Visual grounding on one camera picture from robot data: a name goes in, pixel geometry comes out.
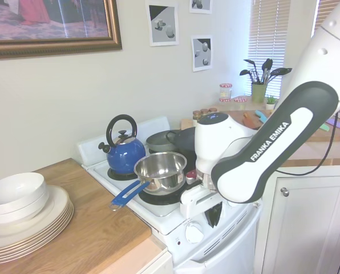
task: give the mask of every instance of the stove burner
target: stove burner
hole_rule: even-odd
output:
[[[114,170],[111,168],[108,169],[108,177],[117,180],[117,181],[128,181],[128,180],[134,180],[137,179],[137,175],[135,173],[130,173],[130,174],[119,174],[116,173]]]
[[[180,196],[184,190],[187,189],[188,184],[185,182],[184,185],[177,191],[167,194],[167,195],[152,195],[147,192],[141,191],[139,193],[140,198],[149,204],[154,204],[156,206],[166,206],[167,204],[175,204],[180,202]]]

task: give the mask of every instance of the blue pan handle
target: blue pan handle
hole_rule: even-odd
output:
[[[142,186],[134,190],[131,194],[129,194],[126,198],[123,196],[127,194],[130,190],[134,189],[136,186],[140,184],[140,181],[137,180],[136,182],[130,184],[128,187],[126,187],[124,190],[120,192],[111,202],[109,205],[109,208],[113,211],[117,211],[124,207],[130,200],[132,200],[133,197],[135,197],[138,193],[140,193],[143,189],[148,187],[149,182],[144,183]]]

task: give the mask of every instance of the white bowl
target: white bowl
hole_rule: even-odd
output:
[[[47,203],[47,200],[50,196],[50,192],[47,190],[44,194],[39,197],[33,203],[23,207],[19,210],[0,215],[0,224],[17,224],[22,221],[30,220],[35,215],[42,210],[44,205]]]
[[[0,180],[0,214],[19,210],[46,192],[44,177],[38,173],[21,173]]]

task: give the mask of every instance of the spice jar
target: spice jar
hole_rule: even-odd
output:
[[[216,109],[215,107],[211,107],[209,109],[209,113],[216,113],[216,112],[218,112],[218,109]]]
[[[230,99],[232,84],[220,84],[220,99]]]
[[[195,127],[198,124],[198,120],[202,117],[202,112],[199,110],[193,111],[193,127]]]
[[[206,108],[203,108],[200,111],[202,112],[202,117],[206,116],[207,114],[209,114],[209,110],[207,110]]]

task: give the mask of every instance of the stacked plates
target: stacked plates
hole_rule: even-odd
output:
[[[49,198],[32,219],[18,224],[0,225],[0,264],[26,256],[58,236],[74,213],[67,192],[47,186]]]

